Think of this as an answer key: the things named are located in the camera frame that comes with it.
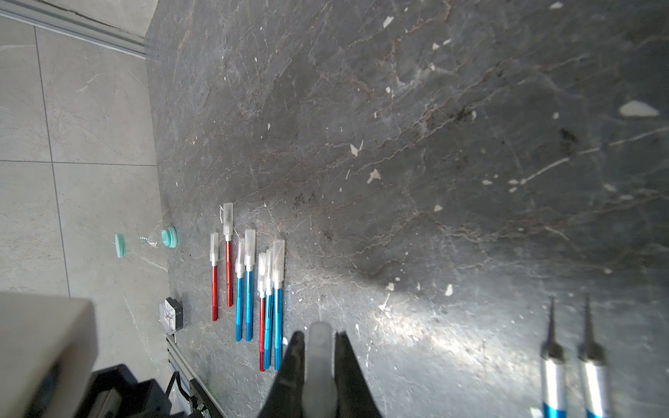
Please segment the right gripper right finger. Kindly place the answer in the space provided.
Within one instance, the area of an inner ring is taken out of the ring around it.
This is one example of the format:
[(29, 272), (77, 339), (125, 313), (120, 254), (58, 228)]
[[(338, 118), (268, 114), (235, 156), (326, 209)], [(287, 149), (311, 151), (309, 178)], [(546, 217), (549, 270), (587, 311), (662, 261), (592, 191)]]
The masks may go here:
[(337, 416), (341, 418), (382, 417), (347, 334), (345, 332), (336, 333), (334, 343)]

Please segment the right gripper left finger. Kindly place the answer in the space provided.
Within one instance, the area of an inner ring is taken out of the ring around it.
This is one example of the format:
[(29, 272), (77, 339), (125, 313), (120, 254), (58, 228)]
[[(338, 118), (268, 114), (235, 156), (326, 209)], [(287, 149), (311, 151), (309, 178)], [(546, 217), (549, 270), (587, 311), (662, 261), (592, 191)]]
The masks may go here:
[(305, 383), (305, 335), (292, 335), (282, 365), (259, 412), (259, 418), (302, 417), (302, 392)]

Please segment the blue carving knife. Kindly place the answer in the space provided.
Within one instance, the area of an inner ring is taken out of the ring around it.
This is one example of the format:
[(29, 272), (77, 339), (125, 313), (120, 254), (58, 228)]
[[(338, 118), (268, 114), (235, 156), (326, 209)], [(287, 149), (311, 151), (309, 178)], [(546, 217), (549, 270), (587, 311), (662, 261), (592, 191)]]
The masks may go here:
[(236, 277), (236, 317), (235, 317), (235, 340), (242, 340), (242, 321), (243, 321), (243, 280), (245, 275), (245, 244), (240, 240), (235, 259), (235, 277)]
[(548, 330), (540, 349), (540, 374), (544, 417), (567, 416), (566, 359), (556, 339), (554, 299), (549, 308)]
[(255, 266), (255, 243), (256, 231), (247, 229), (245, 231), (245, 270), (246, 270), (246, 289), (245, 289), (245, 314), (246, 314), (246, 341), (253, 339), (253, 313), (254, 313), (254, 266)]
[(590, 297), (585, 296), (583, 340), (578, 346), (579, 374), (587, 417), (612, 417), (606, 350), (595, 341)]

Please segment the clear knife cap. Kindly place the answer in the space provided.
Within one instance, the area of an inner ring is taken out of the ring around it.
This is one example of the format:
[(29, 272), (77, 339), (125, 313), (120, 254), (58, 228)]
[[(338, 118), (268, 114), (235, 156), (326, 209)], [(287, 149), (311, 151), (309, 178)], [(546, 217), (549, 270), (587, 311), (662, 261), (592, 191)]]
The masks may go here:
[(308, 331), (302, 392), (304, 417), (336, 417), (337, 389), (334, 378), (334, 332), (327, 322), (315, 322)]

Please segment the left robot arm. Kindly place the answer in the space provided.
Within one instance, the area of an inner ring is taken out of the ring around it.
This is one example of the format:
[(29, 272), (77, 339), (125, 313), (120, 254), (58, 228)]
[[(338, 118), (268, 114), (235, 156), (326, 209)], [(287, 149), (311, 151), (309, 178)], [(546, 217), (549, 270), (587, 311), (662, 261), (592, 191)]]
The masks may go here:
[(98, 351), (91, 301), (2, 292), (1, 416), (75, 416)]

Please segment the teal hourglass timer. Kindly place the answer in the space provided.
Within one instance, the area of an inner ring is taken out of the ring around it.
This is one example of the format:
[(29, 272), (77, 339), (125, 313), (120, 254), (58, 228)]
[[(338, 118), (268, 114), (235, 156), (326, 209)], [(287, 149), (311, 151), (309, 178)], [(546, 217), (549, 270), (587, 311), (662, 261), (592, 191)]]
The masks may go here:
[[(114, 235), (114, 247), (116, 256), (119, 259), (125, 258), (128, 254), (128, 244), (126, 243), (125, 235), (122, 233), (116, 233)], [(139, 245), (145, 247), (151, 247), (156, 249), (159, 245), (166, 247), (168, 249), (175, 249), (179, 245), (179, 236), (177, 230), (174, 226), (168, 226), (166, 228), (159, 228), (158, 226), (147, 234), (137, 234), (137, 239), (132, 242), (132, 245), (136, 246), (135, 242), (138, 242)]]

